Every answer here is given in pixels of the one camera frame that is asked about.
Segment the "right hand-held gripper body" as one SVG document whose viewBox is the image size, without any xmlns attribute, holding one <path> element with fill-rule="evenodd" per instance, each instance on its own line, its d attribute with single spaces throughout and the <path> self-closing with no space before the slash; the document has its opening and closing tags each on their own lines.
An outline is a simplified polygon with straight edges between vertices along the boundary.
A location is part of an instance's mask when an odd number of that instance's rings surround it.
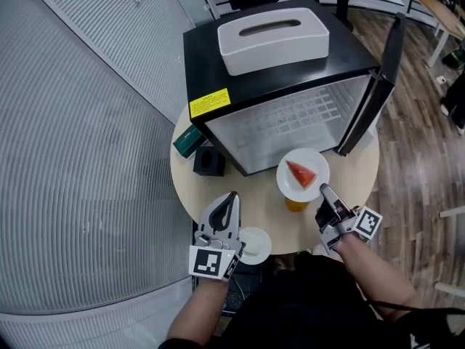
<svg viewBox="0 0 465 349">
<path fill-rule="evenodd" d="M 322 204 L 315 215 L 320 240 L 327 252 L 348 233 L 355 233 L 364 242 L 371 240 L 382 219 L 380 214 L 366 206 L 349 209 L 342 204 L 337 204 L 335 208 Z"/>
</svg>

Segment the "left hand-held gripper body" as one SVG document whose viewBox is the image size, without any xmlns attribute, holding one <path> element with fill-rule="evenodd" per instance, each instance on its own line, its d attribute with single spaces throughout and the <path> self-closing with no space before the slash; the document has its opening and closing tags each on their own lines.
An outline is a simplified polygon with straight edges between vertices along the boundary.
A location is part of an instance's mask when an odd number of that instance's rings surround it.
<svg viewBox="0 0 465 349">
<path fill-rule="evenodd" d="M 243 256 L 246 243 L 240 239 L 215 238 L 199 230 L 194 238 L 189 251 L 189 274 L 228 281 Z"/>
</svg>

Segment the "white round plate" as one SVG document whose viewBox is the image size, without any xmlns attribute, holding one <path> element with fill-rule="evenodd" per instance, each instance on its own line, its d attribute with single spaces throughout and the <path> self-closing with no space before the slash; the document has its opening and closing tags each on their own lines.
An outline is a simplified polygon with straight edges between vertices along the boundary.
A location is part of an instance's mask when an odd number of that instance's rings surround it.
<svg viewBox="0 0 465 349">
<path fill-rule="evenodd" d="M 316 178 L 311 185 L 303 188 L 291 172 L 288 162 L 299 164 L 314 172 Z M 297 148 L 288 152 L 280 161 L 276 172 L 280 192 L 295 202 L 307 203 L 320 196 L 320 186 L 329 183 L 330 169 L 324 156 L 312 148 Z"/>
<path fill-rule="evenodd" d="M 239 232 L 239 239 L 243 242 L 247 238 L 260 238 L 262 240 L 262 249 L 258 256 L 248 257 L 244 253 L 240 261 L 246 265 L 259 265 L 262 264 L 270 255 L 272 251 L 272 241 L 268 234 L 261 228 L 247 227 L 242 228 Z"/>
</svg>

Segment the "orange fruit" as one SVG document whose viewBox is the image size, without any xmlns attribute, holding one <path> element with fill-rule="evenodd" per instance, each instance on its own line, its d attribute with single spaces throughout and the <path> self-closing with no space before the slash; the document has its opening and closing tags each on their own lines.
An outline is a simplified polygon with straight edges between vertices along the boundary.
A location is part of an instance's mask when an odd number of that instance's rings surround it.
<svg viewBox="0 0 465 349">
<path fill-rule="evenodd" d="M 309 202 L 294 201 L 286 196 L 285 205 L 290 212 L 303 212 L 309 206 Z"/>
</svg>

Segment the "red watermelon slice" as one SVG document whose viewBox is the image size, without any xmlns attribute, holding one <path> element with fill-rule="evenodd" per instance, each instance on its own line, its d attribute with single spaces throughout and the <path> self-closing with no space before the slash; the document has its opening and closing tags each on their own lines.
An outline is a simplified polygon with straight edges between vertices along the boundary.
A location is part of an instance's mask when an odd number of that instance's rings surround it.
<svg viewBox="0 0 465 349">
<path fill-rule="evenodd" d="M 318 175 L 312 170 L 293 161 L 287 161 L 286 163 L 292 175 L 304 190 L 308 189 L 316 181 Z"/>
</svg>

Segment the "black mini fridge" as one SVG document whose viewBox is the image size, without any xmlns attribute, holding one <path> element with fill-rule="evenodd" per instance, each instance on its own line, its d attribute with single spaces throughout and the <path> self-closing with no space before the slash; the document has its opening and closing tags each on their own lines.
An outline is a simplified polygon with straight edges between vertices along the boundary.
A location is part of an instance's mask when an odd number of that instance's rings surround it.
<svg viewBox="0 0 465 349">
<path fill-rule="evenodd" d="M 231 76 L 219 52 L 217 29 L 242 17 L 277 9 L 312 10 L 330 31 L 328 56 Z M 238 12 L 192 29 L 184 35 L 185 78 L 189 103 L 227 88 L 230 104 L 190 118 L 207 140 L 242 174 L 253 175 L 279 165 L 296 148 L 349 154 L 375 124 L 397 78 L 403 53 L 405 16 L 396 14 L 381 59 L 314 0 L 290 0 Z M 233 117 L 242 110 L 298 92 L 330 86 L 340 119 L 320 122 L 287 135 L 266 137 L 238 148 Z"/>
</svg>

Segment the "person's left forearm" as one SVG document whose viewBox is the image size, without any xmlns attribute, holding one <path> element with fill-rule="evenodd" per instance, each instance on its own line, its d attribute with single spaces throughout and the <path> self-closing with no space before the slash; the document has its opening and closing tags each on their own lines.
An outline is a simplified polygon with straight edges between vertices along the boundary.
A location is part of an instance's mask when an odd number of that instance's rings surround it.
<svg viewBox="0 0 465 349">
<path fill-rule="evenodd" d="M 205 346 L 215 332 L 229 284 L 200 278 L 195 291 L 169 327 L 167 339 L 180 339 Z"/>
</svg>

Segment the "person's right forearm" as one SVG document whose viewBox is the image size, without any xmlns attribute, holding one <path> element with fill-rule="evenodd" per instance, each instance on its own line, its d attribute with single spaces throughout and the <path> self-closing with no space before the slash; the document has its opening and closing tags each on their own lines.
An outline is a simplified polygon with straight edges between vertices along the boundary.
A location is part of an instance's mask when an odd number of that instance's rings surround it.
<svg viewBox="0 0 465 349">
<path fill-rule="evenodd" d="M 380 258 L 356 233 L 345 233 L 333 247 L 369 300 L 422 308 L 412 283 Z"/>
</svg>

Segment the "black floor crate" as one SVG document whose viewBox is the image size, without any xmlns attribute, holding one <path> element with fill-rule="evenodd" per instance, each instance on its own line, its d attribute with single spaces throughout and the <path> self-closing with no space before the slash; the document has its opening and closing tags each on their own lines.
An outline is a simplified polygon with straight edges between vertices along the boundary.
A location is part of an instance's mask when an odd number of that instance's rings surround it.
<svg viewBox="0 0 465 349">
<path fill-rule="evenodd" d="M 228 295 L 235 295 L 237 302 L 237 310 L 235 312 L 224 311 L 222 307 L 222 316 L 233 317 L 245 299 L 260 285 L 262 281 L 263 267 L 261 265 L 246 265 L 239 263 L 234 273 L 230 277 Z"/>
</svg>

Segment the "black cube holder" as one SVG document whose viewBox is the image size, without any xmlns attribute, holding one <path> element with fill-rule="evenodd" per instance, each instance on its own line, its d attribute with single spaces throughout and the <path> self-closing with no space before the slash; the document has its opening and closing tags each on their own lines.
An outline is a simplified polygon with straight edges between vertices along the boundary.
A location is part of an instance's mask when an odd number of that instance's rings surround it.
<svg viewBox="0 0 465 349">
<path fill-rule="evenodd" d="M 214 147 L 202 146 L 195 152 L 193 171 L 201 176 L 223 177 L 225 157 Z"/>
</svg>

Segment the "dark green box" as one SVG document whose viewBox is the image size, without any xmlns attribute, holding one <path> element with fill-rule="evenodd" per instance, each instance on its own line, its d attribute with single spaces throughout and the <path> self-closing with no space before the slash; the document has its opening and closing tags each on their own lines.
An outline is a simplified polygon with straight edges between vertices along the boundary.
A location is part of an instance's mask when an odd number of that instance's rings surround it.
<svg viewBox="0 0 465 349">
<path fill-rule="evenodd" d="M 190 125 L 173 143 L 179 155 L 185 159 L 190 159 L 196 150 L 207 142 L 207 138 L 202 132 Z"/>
</svg>

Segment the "person's black clothing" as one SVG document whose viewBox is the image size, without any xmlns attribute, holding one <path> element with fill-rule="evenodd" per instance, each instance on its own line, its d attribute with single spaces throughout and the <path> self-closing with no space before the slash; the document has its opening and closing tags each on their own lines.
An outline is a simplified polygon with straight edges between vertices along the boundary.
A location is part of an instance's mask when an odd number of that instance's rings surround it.
<svg viewBox="0 0 465 349">
<path fill-rule="evenodd" d="M 222 336 L 222 349 L 465 349 L 438 309 L 380 320 L 343 263 L 302 252 L 264 280 Z"/>
</svg>

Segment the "yellow warning sticker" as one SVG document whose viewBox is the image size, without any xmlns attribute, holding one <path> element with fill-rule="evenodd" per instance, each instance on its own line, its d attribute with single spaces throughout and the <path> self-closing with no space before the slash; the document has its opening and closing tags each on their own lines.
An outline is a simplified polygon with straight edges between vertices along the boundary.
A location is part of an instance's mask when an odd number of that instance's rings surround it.
<svg viewBox="0 0 465 349">
<path fill-rule="evenodd" d="M 230 96 L 227 88 L 202 96 L 189 103 L 190 118 L 196 118 L 229 105 Z"/>
</svg>

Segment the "white tissue box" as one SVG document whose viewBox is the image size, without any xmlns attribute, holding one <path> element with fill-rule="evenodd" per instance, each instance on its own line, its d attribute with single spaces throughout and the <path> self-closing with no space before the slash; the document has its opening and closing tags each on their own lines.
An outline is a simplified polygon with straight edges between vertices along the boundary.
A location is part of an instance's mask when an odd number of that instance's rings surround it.
<svg viewBox="0 0 465 349">
<path fill-rule="evenodd" d="M 304 7 L 277 9 L 218 27 L 219 52 L 231 76 L 325 58 L 330 31 Z"/>
</svg>

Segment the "wooden desk white legs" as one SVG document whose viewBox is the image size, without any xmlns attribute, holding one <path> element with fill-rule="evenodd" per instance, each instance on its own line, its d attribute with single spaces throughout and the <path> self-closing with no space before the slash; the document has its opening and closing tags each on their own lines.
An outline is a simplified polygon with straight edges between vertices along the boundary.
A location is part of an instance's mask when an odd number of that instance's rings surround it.
<svg viewBox="0 0 465 349">
<path fill-rule="evenodd" d="M 435 35 L 437 35 L 439 31 L 442 31 L 442 35 L 437 42 L 437 46 L 435 47 L 431 57 L 426 62 L 426 64 L 431 68 L 437 62 L 438 57 L 450 36 L 460 40 L 465 38 L 465 26 L 443 3 L 438 0 L 418 1 L 425 6 L 437 20 Z"/>
</svg>

